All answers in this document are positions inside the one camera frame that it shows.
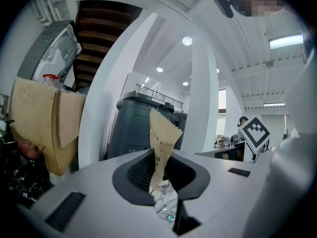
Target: white ceiling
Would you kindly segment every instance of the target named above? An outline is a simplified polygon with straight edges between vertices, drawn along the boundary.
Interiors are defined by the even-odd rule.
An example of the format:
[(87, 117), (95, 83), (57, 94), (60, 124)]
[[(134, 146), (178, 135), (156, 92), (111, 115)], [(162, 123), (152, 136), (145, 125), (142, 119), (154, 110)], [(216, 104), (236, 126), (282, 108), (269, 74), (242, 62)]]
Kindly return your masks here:
[[(304, 68), (303, 45), (271, 50), (269, 39), (303, 32), (301, 23), (292, 14), (281, 11), (250, 18), (234, 11), (234, 17), (229, 19), (221, 14), (213, 0), (205, 0), (204, 6), (194, 6), (189, 14), (210, 30), (220, 69), (219, 82), (227, 80), (221, 73), (224, 66), (219, 59), (221, 56), (237, 85), (245, 109), (265, 109), (265, 102), (283, 102), (283, 93)], [(182, 44), (187, 35), (183, 29), (158, 17), (134, 70), (162, 83), (173, 83), (180, 92), (189, 91), (190, 85), (182, 85), (184, 81), (190, 82), (192, 71), (192, 48)], [(157, 67), (162, 67), (164, 72), (156, 72)], [(284, 110), (283, 107), (266, 109)]]

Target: person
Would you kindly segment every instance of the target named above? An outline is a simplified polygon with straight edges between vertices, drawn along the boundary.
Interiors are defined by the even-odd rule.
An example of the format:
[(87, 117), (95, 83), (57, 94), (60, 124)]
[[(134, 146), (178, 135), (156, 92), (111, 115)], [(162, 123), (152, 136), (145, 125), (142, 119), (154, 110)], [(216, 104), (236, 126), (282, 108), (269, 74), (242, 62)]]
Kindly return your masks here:
[(249, 119), (247, 117), (240, 117), (238, 127), (242, 126), (245, 124)]

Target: fluorescent light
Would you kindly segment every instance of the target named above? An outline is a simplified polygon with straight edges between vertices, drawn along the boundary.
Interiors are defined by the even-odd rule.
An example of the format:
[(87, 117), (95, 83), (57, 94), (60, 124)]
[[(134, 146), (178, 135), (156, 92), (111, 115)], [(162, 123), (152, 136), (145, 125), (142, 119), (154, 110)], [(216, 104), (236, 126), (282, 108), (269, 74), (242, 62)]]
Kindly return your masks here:
[(277, 106), (285, 106), (284, 103), (265, 103), (263, 107), (277, 107)]
[(269, 42), (269, 47), (273, 49), (294, 45), (294, 44), (300, 44), (304, 42), (304, 36), (301, 35), (295, 35), (295, 36), (289, 36), (289, 37), (283, 37), (277, 40), (273, 40)]
[(186, 36), (184, 39), (183, 39), (183, 44), (186, 45), (186, 46), (190, 46), (192, 45), (192, 38), (190, 38), (189, 36)]

